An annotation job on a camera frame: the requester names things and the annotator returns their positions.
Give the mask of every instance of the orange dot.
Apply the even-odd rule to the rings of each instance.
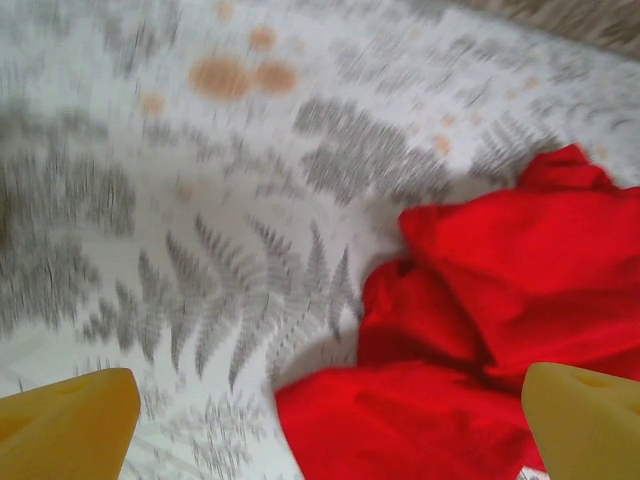
[[[484,119],[482,118],[482,115],[480,115],[479,113],[474,113],[473,115],[471,115],[471,125],[480,125],[482,123]]]
[[[268,52],[276,43],[276,32],[269,27],[255,28],[249,36],[249,46],[257,52]]]
[[[189,83],[206,97],[237,100],[249,92],[251,77],[236,58],[220,55],[196,62],[189,72]]]
[[[538,77],[530,77],[524,84],[524,88],[527,90],[533,90],[540,85],[540,79]]]
[[[446,135],[435,136],[436,150],[442,155],[449,155],[451,153],[451,140]]]
[[[264,62],[255,71],[254,78],[262,90],[274,95],[285,95],[296,88],[295,70],[282,62]]]
[[[160,93],[151,93],[142,97],[142,111],[145,115],[159,115],[164,110],[165,98]]]
[[[444,117],[442,117],[441,122],[445,127],[450,127],[454,123],[456,123],[456,117],[454,117],[453,115],[445,115]]]
[[[181,183],[176,187],[176,197],[182,203],[189,203],[193,198],[193,186]]]
[[[294,47],[293,47],[293,48],[295,49],[295,51],[296,51],[297,53],[304,53],[305,48],[306,48],[306,45],[305,45],[305,43],[304,43],[302,40],[297,39],[297,40],[295,41],[295,43],[294,43]]]
[[[609,158],[609,150],[604,145],[598,145],[596,147],[596,153],[603,160],[606,160],[607,158]]]
[[[233,17],[233,11],[235,7],[231,2],[218,3],[218,20],[221,22],[228,22]]]

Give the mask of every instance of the red fabric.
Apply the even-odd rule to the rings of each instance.
[[[532,362],[640,380],[640,190],[577,146],[400,226],[411,258],[365,283],[358,366],[276,394],[307,480],[513,480],[544,468],[520,408]]]

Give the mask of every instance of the mattress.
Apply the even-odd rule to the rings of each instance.
[[[454,5],[0,0],[0,65],[0,395],[132,369],[122,479],[301,479],[273,391],[353,362],[403,208],[640,183],[640,65]]]

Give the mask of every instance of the white bedsheet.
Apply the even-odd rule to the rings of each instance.
[[[212,55],[238,59],[232,100],[193,78]],[[640,183],[638,85],[422,0],[0,0],[0,395],[126,366],[123,479],[301,478],[273,388],[353,359],[398,212],[554,142]]]

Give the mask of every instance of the floral patterned fabric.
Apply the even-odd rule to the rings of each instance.
[[[640,0],[454,0],[640,59]]]
[[[301,478],[273,389],[352,362],[407,205],[568,142],[640,183],[640,65],[456,6],[0,0],[0,24],[0,395],[131,368],[123,479]]]

